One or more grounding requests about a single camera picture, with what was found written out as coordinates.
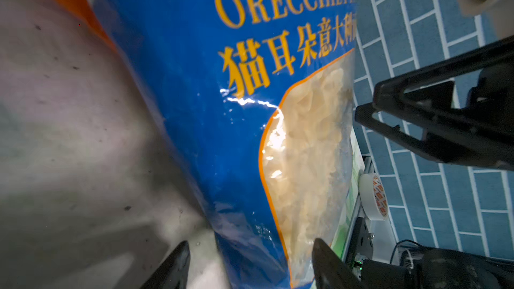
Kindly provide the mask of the blue orecchiette pasta bag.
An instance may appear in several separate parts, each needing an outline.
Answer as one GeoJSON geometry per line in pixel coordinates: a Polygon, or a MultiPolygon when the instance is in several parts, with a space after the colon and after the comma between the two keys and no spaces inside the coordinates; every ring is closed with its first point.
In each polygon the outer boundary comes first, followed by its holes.
{"type": "Polygon", "coordinates": [[[356,0],[88,0],[233,288],[310,288],[352,180],[356,0]]]}

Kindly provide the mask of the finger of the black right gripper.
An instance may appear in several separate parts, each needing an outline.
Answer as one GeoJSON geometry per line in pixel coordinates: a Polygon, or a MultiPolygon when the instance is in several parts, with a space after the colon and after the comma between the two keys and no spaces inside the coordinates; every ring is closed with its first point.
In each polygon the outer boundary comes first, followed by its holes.
{"type": "Polygon", "coordinates": [[[375,119],[375,112],[372,104],[361,105],[356,109],[355,120],[423,159],[450,165],[513,171],[513,160],[504,161],[486,151],[474,151],[427,131],[424,131],[423,138],[417,139],[402,132],[398,126],[391,127],[375,119]]]}
{"type": "Polygon", "coordinates": [[[444,114],[484,127],[513,127],[513,37],[384,80],[372,106],[400,116],[444,114]]]}

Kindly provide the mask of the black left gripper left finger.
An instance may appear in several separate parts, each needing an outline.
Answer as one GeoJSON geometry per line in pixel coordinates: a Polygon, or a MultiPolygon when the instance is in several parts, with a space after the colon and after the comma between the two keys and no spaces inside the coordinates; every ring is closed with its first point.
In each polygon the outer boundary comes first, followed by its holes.
{"type": "Polygon", "coordinates": [[[189,243],[183,241],[164,259],[141,289],[186,289],[190,261],[189,243]]]}

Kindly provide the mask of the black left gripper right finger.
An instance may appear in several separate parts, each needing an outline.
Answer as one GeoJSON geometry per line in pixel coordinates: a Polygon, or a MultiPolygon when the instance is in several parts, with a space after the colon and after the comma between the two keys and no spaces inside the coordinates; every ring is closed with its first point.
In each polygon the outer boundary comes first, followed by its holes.
{"type": "Polygon", "coordinates": [[[314,241],[312,263],[317,289],[361,288],[361,281],[321,238],[314,241]]]}

